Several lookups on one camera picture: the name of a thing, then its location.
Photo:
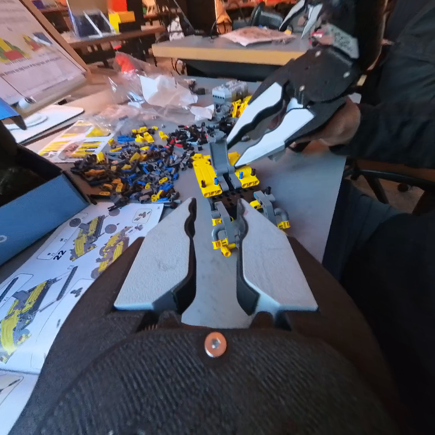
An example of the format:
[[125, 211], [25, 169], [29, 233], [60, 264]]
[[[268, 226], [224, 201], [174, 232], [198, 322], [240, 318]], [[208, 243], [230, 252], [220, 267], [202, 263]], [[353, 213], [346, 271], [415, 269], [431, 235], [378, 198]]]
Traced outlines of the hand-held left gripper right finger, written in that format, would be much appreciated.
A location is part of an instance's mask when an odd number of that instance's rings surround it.
[[236, 296], [242, 310], [251, 319], [267, 313], [274, 322], [285, 312], [318, 311], [286, 234], [244, 199], [237, 204], [237, 223]]

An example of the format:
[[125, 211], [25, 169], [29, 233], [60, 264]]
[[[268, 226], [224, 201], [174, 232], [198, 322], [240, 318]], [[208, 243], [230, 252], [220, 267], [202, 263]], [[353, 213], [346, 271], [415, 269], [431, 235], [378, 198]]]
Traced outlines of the yellow black toy vehicle model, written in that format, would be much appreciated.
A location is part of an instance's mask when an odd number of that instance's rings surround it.
[[210, 205], [213, 249], [229, 257], [240, 242], [240, 220], [237, 204], [246, 200], [272, 224], [286, 231], [291, 225], [288, 213], [275, 206], [271, 187], [260, 188], [257, 172], [250, 166], [235, 167], [240, 154], [229, 153], [226, 135], [214, 130], [208, 135], [209, 155], [196, 153], [193, 169], [201, 193]]

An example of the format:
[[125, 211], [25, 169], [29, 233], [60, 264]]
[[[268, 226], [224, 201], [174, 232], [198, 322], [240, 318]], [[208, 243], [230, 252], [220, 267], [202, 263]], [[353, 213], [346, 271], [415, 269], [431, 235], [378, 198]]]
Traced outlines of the grey work desk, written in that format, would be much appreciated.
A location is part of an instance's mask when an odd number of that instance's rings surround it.
[[[289, 214], [290, 235], [322, 262], [345, 158], [313, 143], [301, 154], [286, 151], [278, 161], [255, 162], [261, 187], [271, 187], [278, 206]], [[192, 169], [182, 171], [176, 183], [183, 201], [197, 198], [194, 247], [197, 259], [195, 300], [182, 315], [182, 323], [211, 328], [245, 328], [251, 319], [236, 298], [237, 255], [224, 258], [211, 246], [211, 217]]]

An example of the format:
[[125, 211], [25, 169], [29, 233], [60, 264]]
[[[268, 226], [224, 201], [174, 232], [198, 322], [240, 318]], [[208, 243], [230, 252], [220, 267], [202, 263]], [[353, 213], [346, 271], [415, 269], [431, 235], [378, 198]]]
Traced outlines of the grey toy battery block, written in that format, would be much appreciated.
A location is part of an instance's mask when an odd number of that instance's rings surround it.
[[244, 99], [248, 95], [248, 83], [230, 80], [212, 89], [213, 101], [218, 104]]

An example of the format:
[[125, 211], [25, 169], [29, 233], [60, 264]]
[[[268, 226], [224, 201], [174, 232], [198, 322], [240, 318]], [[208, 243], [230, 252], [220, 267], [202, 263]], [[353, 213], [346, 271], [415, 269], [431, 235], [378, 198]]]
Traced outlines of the printed paper sheet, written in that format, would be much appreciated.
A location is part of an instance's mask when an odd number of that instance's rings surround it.
[[281, 32], [265, 27], [251, 26], [232, 30], [220, 35], [220, 38], [246, 47], [253, 44], [287, 42], [295, 39], [295, 35], [287, 31]]

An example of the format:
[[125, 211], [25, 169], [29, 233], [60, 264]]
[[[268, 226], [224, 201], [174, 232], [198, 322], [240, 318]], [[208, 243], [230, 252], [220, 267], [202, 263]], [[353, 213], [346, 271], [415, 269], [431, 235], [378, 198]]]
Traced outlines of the unused grey black gripper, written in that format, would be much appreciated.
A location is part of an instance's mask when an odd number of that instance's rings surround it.
[[301, 0], [298, 1], [283, 19], [279, 31], [291, 31], [299, 34], [301, 39], [307, 39], [318, 26], [325, 1]]

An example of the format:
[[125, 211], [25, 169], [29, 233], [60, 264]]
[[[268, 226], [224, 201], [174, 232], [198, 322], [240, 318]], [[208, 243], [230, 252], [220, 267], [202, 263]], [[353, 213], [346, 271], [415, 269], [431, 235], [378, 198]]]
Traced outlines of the pile of black red pins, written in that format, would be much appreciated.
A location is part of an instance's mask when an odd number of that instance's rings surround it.
[[175, 131], [168, 134], [167, 146], [181, 148], [185, 151], [201, 152], [204, 145], [208, 143], [208, 136], [212, 132], [210, 127], [205, 123], [200, 126], [193, 124], [191, 126], [179, 125]]

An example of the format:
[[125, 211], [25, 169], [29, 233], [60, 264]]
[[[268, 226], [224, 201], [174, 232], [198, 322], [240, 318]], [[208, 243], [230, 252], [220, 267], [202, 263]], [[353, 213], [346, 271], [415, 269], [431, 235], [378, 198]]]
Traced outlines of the building instruction booklet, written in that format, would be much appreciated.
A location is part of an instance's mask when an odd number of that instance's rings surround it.
[[35, 387], [59, 329], [84, 292], [160, 220], [162, 204], [90, 205], [68, 219], [1, 284], [0, 433]]

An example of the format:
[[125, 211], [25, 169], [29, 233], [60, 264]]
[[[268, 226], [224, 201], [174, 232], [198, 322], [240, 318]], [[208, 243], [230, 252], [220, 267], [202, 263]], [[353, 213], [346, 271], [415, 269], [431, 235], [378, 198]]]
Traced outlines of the pile of mixed small pieces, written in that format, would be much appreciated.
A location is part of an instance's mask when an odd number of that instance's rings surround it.
[[176, 209], [181, 204], [176, 189], [181, 171], [189, 164], [189, 155], [175, 150], [174, 139], [163, 144], [147, 142], [145, 134], [117, 141], [101, 157], [87, 155], [76, 161], [70, 172], [96, 191], [89, 195], [95, 205], [106, 201], [109, 212], [129, 204], [160, 204]]

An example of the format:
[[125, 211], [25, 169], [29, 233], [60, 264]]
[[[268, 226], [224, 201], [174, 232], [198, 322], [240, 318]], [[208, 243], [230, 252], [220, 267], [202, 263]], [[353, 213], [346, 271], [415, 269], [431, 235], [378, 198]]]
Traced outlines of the black monitor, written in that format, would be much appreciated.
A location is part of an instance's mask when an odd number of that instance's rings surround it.
[[217, 15], [214, 0], [186, 0], [187, 18], [195, 30], [209, 34], [215, 26]]

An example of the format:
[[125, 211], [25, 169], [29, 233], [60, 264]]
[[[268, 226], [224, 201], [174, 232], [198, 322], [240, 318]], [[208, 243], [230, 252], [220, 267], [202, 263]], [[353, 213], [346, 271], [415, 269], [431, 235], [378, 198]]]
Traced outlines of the blue cardboard box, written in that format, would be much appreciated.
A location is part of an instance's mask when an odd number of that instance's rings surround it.
[[57, 165], [16, 143], [3, 121], [24, 120], [1, 100], [0, 264], [32, 245], [89, 205], [71, 177]]

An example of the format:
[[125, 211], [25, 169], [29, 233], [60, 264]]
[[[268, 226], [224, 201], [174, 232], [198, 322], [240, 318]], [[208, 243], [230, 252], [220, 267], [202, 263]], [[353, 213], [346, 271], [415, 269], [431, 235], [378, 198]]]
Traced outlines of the orange red plastic item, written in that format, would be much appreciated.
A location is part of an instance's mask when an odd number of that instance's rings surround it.
[[115, 62], [120, 68], [121, 73], [134, 73], [137, 70], [135, 59], [126, 53], [117, 52]]

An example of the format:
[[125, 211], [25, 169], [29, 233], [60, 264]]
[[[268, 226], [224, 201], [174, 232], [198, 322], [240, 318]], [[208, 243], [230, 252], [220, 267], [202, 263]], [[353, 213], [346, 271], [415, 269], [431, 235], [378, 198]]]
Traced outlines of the yellow black sticker sheet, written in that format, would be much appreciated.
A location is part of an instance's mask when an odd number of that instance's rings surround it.
[[87, 155], [103, 152], [112, 137], [111, 128], [78, 120], [37, 153], [54, 164], [75, 163]]

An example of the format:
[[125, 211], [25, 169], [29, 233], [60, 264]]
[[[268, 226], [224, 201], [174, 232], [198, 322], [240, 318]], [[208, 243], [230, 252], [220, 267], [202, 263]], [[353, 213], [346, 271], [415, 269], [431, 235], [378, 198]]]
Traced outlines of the clear acrylic sign holder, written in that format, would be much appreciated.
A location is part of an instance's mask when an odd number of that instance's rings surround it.
[[109, 21], [106, 0], [67, 0], [66, 3], [77, 37], [96, 38], [116, 33]]

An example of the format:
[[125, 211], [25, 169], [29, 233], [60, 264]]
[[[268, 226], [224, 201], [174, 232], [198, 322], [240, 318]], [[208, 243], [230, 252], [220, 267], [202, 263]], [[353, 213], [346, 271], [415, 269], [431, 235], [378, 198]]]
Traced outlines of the printed instruction display board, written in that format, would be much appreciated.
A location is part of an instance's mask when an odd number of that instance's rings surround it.
[[85, 80], [86, 70], [22, 1], [0, 2], [0, 96], [39, 104]]

